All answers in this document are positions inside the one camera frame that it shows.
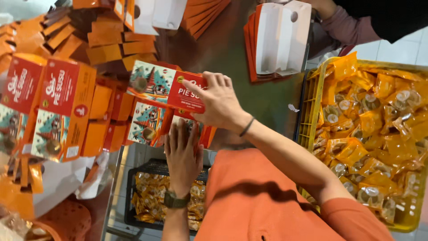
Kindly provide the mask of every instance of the hand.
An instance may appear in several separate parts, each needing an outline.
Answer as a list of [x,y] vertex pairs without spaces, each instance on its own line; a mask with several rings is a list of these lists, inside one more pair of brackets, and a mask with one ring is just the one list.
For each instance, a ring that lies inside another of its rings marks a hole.
[[193,181],[202,170],[203,145],[199,145],[196,155],[194,147],[198,141],[199,127],[193,123],[192,132],[188,136],[184,120],[180,119],[178,126],[171,125],[169,135],[166,135],[165,154],[169,170],[169,189],[176,193],[177,198],[184,198],[189,192]]
[[205,71],[202,76],[207,79],[208,89],[184,80],[183,85],[199,96],[205,104],[204,114],[193,114],[193,117],[205,125],[224,128],[240,134],[252,116],[239,105],[233,90],[232,80],[220,73]]

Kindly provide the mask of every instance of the metal table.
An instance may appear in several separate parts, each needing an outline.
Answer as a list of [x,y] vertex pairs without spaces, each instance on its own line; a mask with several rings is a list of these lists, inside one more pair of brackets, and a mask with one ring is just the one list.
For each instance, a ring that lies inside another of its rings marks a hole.
[[[158,40],[160,59],[176,64],[189,72],[221,72],[229,76],[245,111],[264,125],[293,139],[298,113],[289,110],[288,104],[299,108],[304,73],[278,81],[255,84],[250,82],[243,27],[248,21],[248,16],[255,11],[255,7],[255,1],[231,1],[198,41],[193,40],[183,30],[177,31],[174,36]],[[218,130],[212,144],[217,148],[213,150],[216,151],[225,143],[235,145],[242,144],[243,141],[237,140],[236,136],[225,130]],[[116,162],[111,185],[106,187],[100,196],[93,199],[93,202],[87,200],[88,203],[85,203],[91,213],[93,208],[99,219],[97,220],[99,225],[94,226],[88,233],[88,240],[104,240],[106,231],[130,240],[135,237],[107,227],[120,162],[126,159],[126,155],[127,151],[124,152],[122,147],[117,157],[113,157],[113,159],[117,158],[116,161],[111,162],[111,164]]]

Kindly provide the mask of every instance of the black plastic crate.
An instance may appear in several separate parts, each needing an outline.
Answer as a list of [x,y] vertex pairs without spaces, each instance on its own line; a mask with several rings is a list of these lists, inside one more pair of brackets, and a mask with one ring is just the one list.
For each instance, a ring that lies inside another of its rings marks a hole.
[[[205,183],[208,180],[208,168],[209,166],[204,166],[201,173],[199,174],[196,180],[204,181]],[[158,174],[169,176],[168,165],[166,160],[160,159],[150,159],[147,163],[144,163],[142,166],[129,170],[128,172],[128,183],[126,186],[126,198],[125,198],[125,218],[124,222],[128,225],[140,228],[149,228],[163,230],[163,222],[156,221],[155,223],[146,223],[137,220],[134,216],[137,214],[135,207],[131,204],[132,196],[137,189],[135,185],[135,175],[138,172],[145,172],[150,174]],[[191,235],[196,235],[197,231],[189,230]]]

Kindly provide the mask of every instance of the wristwatch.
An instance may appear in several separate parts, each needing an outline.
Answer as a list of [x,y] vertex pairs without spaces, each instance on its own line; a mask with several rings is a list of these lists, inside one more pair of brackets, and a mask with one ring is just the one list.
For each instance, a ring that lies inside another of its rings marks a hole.
[[190,202],[190,193],[188,193],[184,199],[178,199],[175,192],[167,190],[163,199],[163,204],[167,208],[184,208]]

